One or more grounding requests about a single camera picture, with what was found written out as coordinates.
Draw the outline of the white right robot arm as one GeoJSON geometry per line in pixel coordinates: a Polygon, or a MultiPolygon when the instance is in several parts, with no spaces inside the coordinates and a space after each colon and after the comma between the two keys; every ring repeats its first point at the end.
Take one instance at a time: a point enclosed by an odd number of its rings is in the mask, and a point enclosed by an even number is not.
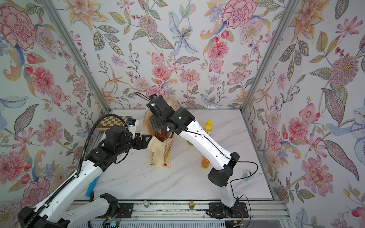
{"type": "Polygon", "coordinates": [[[213,166],[208,179],[220,188],[221,203],[229,209],[236,207],[238,200],[228,182],[240,156],[214,141],[187,109],[174,110],[161,95],[154,94],[149,99],[147,107],[153,114],[149,118],[153,129],[165,130],[167,136],[179,135],[198,149],[213,166]]]}

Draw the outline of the cream canvas shopping bag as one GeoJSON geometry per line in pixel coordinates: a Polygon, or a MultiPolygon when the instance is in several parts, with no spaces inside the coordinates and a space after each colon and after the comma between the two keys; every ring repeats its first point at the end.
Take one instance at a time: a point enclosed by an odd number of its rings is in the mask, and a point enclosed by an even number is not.
{"type": "Polygon", "coordinates": [[[143,118],[142,134],[152,136],[147,146],[147,149],[151,152],[148,167],[168,169],[171,166],[170,151],[174,139],[166,138],[160,141],[160,137],[157,137],[156,131],[153,130],[149,120],[152,116],[152,112],[147,108],[143,118]]]}

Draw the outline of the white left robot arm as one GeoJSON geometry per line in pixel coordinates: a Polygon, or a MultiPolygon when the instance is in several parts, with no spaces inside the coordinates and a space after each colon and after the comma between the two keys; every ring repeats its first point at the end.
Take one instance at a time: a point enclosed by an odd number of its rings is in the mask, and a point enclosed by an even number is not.
{"type": "Polygon", "coordinates": [[[106,130],[105,139],[85,156],[74,174],[36,206],[27,206],[19,212],[21,227],[76,228],[97,217],[116,216],[120,212],[118,199],[109,193],[101,194],[74,211],[67,209],[86,187],[110,165],[117,163],[119,155],[128,154],[132,149],[146,149],[151,138],[150,135],[131,133],[124,126],[106,130]]]}

